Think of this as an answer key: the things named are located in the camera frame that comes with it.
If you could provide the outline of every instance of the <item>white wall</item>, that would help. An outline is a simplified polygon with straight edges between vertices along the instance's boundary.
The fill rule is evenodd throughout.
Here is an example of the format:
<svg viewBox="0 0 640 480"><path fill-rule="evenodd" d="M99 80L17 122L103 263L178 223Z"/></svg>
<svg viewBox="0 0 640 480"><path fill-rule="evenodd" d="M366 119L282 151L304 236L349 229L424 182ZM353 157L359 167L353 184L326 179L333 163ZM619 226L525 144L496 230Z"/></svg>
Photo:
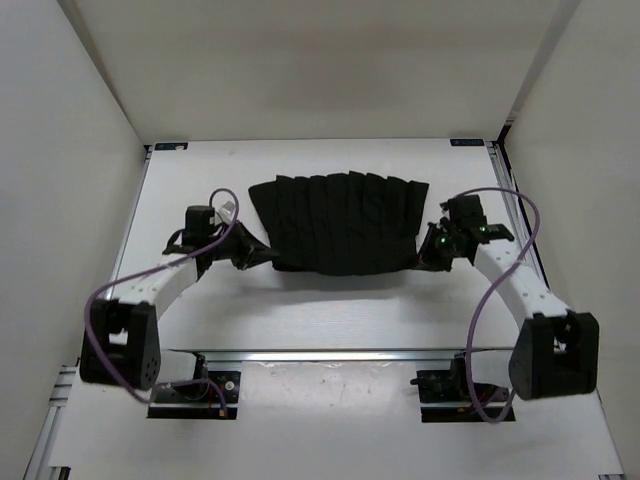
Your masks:
<svg viewBox="0 0 640 480"><path fill-rule="evenodd" d="M640 477L640 2L583 0L507 137L552 286L602 328L599 391Z"/></svg>
<svg viewBox="0 0 640 480"><path fill-rule="evenodd" d="M0 477L22 478L144 152L56 2L0 0Z"/></svg>
<svg viewBox="0 0 640 480"><path fill-rule="evenodd" d="M560 0L61 0L145 143L497 138Z"/></svg>

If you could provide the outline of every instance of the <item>folded black fabric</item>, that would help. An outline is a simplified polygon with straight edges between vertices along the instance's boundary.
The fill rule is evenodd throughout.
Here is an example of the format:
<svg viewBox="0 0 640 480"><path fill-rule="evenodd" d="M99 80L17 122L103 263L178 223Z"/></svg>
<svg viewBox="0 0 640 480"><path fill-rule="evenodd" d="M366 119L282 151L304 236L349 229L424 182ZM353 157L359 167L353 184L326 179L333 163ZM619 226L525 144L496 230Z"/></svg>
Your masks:
<svg viewBox="0 0 640 480"><path fill-rule="evenodd" d="M373 275L412 268L429 185L358 172L278 176L249 196L276 270Z"/></svg>

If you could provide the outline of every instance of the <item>black cloth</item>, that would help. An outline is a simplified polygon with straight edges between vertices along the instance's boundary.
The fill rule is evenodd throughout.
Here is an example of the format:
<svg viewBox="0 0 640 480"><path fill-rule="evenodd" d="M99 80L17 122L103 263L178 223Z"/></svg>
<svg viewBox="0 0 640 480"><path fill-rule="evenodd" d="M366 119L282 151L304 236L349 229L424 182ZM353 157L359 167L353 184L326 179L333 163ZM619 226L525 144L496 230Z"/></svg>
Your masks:
<svg viewBox="0 0 640 480"><path fill-rule="evenodd" d="M324 275L372 275L412 268L429 184L358 172L285 177L249 196L271 248L273 268Z"/></svg>

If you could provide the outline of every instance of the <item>white table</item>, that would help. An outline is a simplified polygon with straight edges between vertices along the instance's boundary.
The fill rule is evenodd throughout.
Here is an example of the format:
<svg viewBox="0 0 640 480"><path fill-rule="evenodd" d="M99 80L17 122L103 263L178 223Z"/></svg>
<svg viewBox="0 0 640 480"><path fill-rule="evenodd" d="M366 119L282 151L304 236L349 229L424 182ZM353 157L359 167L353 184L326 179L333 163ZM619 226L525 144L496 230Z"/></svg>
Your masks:
<svg viewBox="0 0 640 480"><path fill-rule="evenodd" d="M348 170L431 184L418 242L427 221L439 218L440 202L497 185L486 148L454 148L448 140L196 142L155 151L119 275L155 264L186 207L206 203L217 187L238 193L241 220L268 243L248 187L276 174ZM499 194L482 201L491 222L509 225ZM462 348L487 286L465 261L451 273L365 278L214 264L162 317L163 348L238 350L246 360L269 357L258 350L325 360L332 351L371 360L380 358L371 351L384 350L405 361L245 362L233 422L148 420L123 391L76 379L51 464L71 467L71 478L582 480L621 473L595 394L516 402L517 421L497 427L420 423L409 387L417 367L402 352ZM508 310L493 298L476 345L511 347L516 337Z"/></svg>

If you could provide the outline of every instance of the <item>cable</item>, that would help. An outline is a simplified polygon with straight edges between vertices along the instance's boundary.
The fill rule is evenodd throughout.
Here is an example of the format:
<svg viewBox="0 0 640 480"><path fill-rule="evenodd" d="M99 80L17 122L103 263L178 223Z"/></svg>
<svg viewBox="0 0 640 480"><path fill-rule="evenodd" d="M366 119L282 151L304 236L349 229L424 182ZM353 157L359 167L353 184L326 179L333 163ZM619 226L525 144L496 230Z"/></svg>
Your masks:
<svg viewBox="0 0 640 480"><path fill-rule="evenodd" d="M211 194L211 197L209 198L210 204L213 202L213 198L219 193L227 193L231 195L231 198L233 198L233 201L236 205L236 208L234 209L234 212L233 212L233 217L231 218L231 223L229 224L229 227L232 227L233 225L235 225L236 221L238 220L238 213L240 211L240 204L238 202L238 197L235 193L233 193L228 188L218 188L214 190L214 192ZM222 242L224 242L227 239L227 237L229 236L232 230L233 230L232 228L227 228L222 233L220 238L218 238L216 241L210 243L205 247L195 250L194 252L188 255L185 255L184 257L180 257L179 259L174 260L172 262L168 262L163 265L159 265L157 267L153 267L148 270L127 275L126 277L122 277L117 280L113 280L111 282L105 283L104 285L99 287L97 290L95 290L91 295L89 295L89 298L87 299L87 303L84 306L84 325L85 325L85 332L87 334L87 339L89 340L89 343L93 347L93 350L95 351L96 356L98 357L100 362L102 362L102 364L104 365L104 368L109 372L109 374L118 383L118 385L120 385L127 392L129 392L129 394L138 402L143 403L145 405L149 405L153 401L153 390L149 398L144 398L140 396L138 392L136 392L135 389L131 386L131 384L129 384L129 382L127 382L127 380L122 376L122 374L118 371L118 369L113 365L111 360L109 360L109 357L102 349L102 346L100 345L100 341L98 340L96 333L93 331L93 326L91 325L91 305L93 304L94 300L96 300L100 296L100 294L102 294L104 291L108 290L111 287L115 287L116 285L120 285L122 283L129 282L131 280L135 280L136 278L153 275L154 273L161 272L162 270L165 270L167 268L175 267L176 265L180 265L181 263L184 263L191 258L195 258L198 255L201 255L203 253L208 252L209 250L216 248L218 245L220 245ZM226 417L227 404L224 399L224 394L222 393L222 390L220 390L220 387L216 385L209 378L199 378L197 380L187 380L185 382L167 382L163 384L156 384L155 387L163 389L163 388L194 385L198 383L207 383L210 388L213 388L213 390L216 392L216 394L220 398L220 407L224 411L224 414Z"/></svg>
<svg viewBox="0 0 640 480"><path fill-rule="evenodd" d="M484 295L480 299L480 302L478 302L478 306L476 307L476 310L475 312L473 312L473 316L471 317L471 323L469 324L469 332L467 334L467 345L465 350L465 369L466 369L467 385L469 387L469 396L471 397L471 404L475 408L478 415L480 415L480 417L485 422L498 424L502 422L507 417L507 415L509 415L509 411L511 410L511 405L513 403L513 399L515 398L516 393L513 390L511 391L504 405L504 408L502 409L502 411L497 417L490 417L489 415L487 415L487 413L484 411L484 407L482 403L480 402L480 400L478 399L478 396L476 395L476 391L473 383L473 375L471 372L471 354L473 352L473 337L476 332L476 327L478 325L480 314L482 313L482 309L484 308L487 301L489 300L489 297L493 292L495 292L498 289L498 287L502 284L502 282L504 282L507 278L509 278L513 274L513 272L516 271L516 269L522 263L527 252L533 246L533 242L535 242L536 237L538 236L538 232L540 230L540 210L538 210L537 205L527 195L525 195L524 193L518 192L516 190L511 190L509 188L502 188L502 187L473 188L471 190L467 190L466 192L459 193L458 195L456 195L456 197L461 197L464 195L469 195L471 193L477 193L477 192L502 192L502 193L509 193L511 195L515 195L516 197L521 198L522 200L524 200L529 204L529 206L531 207L531 210L533 210L533 216L535 218L535 224L531 231L531 235L529 236L529 239L526 241L526 243L522 246L522 250L518 254L516 261L502 275L500 275L491 284L491 286L489 286L487 291L484 293Z"/></svg>

